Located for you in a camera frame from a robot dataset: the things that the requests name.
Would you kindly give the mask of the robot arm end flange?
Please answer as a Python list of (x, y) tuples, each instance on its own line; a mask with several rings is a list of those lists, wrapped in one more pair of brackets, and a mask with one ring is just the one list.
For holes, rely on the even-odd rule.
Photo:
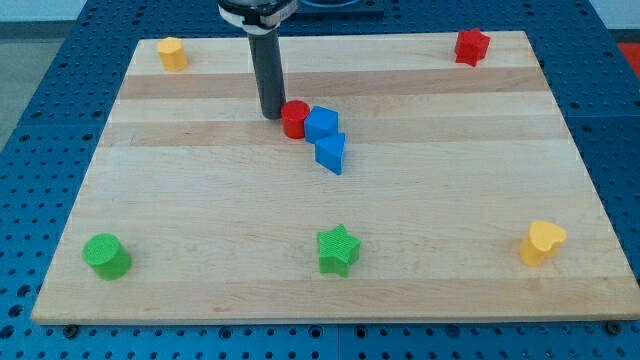
[(297, 0), (218, 0), (221, 17), (252, 35), (277, 29), (298, 9)]

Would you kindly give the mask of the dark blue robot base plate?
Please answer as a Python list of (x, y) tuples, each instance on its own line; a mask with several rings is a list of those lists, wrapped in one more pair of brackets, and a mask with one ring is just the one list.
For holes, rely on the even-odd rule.
[(379, 15), (385, 0), (299, 0), (297, 15)]

